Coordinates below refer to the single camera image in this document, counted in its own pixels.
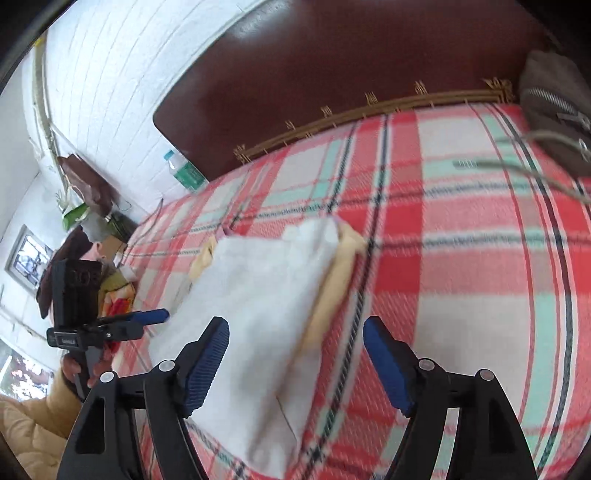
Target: white wall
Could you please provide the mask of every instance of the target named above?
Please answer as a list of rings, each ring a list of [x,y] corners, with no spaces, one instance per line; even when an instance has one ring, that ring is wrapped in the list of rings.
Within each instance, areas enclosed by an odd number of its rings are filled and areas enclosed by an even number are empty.
[[[78,0],[47,37],[50,116],[82,156],[152,212],[186,194],[152,115],[194,60],[262,0]]]
[[[39,172],[22,108],[22,67],[0,95],[0,238]]]
[[[54,194],[46,188],[44,177],[38,175],[18,205],[4,238],[0,241],[0,285],[4,294],[0,309],[0,337],[20,353],[50,369],[57,369],[61,351],[51,348],[41,337],[50,327],[48,319],[43,320],[34,296],[14,281],[4,270],[12,247],[18,239],[23,225],[48,247],[57,249],[66,238],[61,226],[61,213]],[[32,335],[20,325],[13,325],[14,319],[25,323],[38,335]]]

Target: water bottle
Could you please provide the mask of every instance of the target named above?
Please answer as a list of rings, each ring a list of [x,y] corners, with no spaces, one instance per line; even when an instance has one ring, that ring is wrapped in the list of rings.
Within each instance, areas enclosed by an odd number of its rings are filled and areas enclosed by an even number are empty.
[[[164,159],[172,176],[190,192],[197,192],[209,182],[189,160],[177,151],[169,150]]]

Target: framed picture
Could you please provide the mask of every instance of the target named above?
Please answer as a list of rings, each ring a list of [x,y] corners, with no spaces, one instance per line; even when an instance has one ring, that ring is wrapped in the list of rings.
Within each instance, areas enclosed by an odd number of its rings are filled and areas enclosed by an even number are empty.
[[[53,250],[23,225],[8,257],[6,271],[15,281],[34,294],[52,255]]]

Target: brown headboard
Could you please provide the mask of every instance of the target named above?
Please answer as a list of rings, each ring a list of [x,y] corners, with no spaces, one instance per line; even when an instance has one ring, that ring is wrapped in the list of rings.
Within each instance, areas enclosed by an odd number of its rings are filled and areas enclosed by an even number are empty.
[[[543,45],[515,0],[270,0],[197,59],[154,125],[212,180],[364,116],[511,101]]]

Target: plaid bedsheet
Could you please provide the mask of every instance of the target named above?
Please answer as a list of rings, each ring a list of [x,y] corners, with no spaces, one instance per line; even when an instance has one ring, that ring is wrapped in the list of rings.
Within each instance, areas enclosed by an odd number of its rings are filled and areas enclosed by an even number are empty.
[[[324,342],[302,452],[288,477],[379,479],[387,471],[406,422],[362,346],[362,322],[378,314],[419,356],[451,371],[462,360],[474,366],[463,372],[471,375],[495,371],[540,477],[559,478],[591,424],[591,211],[541,181],[454,163],[502,155],[583,192],[537,146],[493,141],[526,129],[517,106],[461,105],[369,118],[285,147],[139,227],[125,256],[140,279],[135,307],[170,306],[220,225],[278,237],[287,224],[338,215],[369,249]],[[483,337],[462,338],[474,325],[486,326]],[[151,367],[150,335],[122,346],[120,375]],[[449,348],[429,355],[436,342]],[[499,369],[508,349],[519,361],[505,385]],[[454,421],[448,416],[434,478],[445,477]],[[159,479],[144,417],[138,429],[147,470]],[[190,431],[212,479],[261,477]]]

